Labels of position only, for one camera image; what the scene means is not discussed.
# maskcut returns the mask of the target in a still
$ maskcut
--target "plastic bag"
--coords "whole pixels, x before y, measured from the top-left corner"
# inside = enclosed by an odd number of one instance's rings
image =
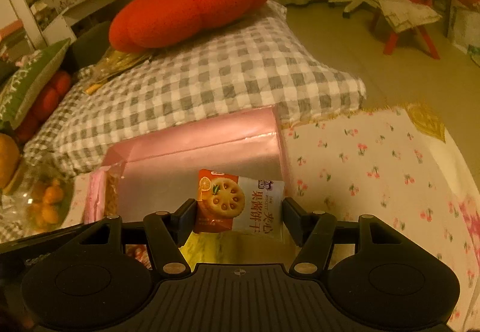
[[[47,164],[21,161],[2,192],[2,215],[18,222],[25,235],[58,229],[70,207],[73,183]]]
[[[121,162],[111,166],[102,166],[90,173],[84,223],[92,223],[103,217],[116,215],[118,182],[121,173]]]
[[[282,239],[283,181],[255,180],[202,169],[194,232],[227,230]]]

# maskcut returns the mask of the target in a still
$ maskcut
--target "tiled floor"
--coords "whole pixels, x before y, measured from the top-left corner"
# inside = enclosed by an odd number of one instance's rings
[[[390,56],[384,20],[368,30],[372,11],[359,9],[350,19],[342,7],[324,2],[290,7],[287,20],[306,48],[321,62],[360,76],[367,87],[366,108],[422,101],[444,121],[480,187],[480,67],[453,47],[442,24],[427,29],[441,60],[428,55],[421,36],[405,33]]]

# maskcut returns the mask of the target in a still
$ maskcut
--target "biscuit illustration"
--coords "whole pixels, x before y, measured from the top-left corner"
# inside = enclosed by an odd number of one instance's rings
[[[236,182],[229,178],[213,179],[210,190],[204,195],[206,208],[218,218],[237,217],[245,207],[243,191]]]

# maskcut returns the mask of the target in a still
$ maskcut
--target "green pillow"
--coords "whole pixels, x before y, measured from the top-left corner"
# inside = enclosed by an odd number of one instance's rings
[[[15,130],[27,115],[43,87],[59,69],[70,39],[39,50],[26,65],[18,69],[3,89],[0,120],[10,122]]]

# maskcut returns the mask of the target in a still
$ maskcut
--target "wall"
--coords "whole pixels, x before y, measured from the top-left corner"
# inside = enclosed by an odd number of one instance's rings
[[[10,0],[0,0],[0,29],[18,20]]]

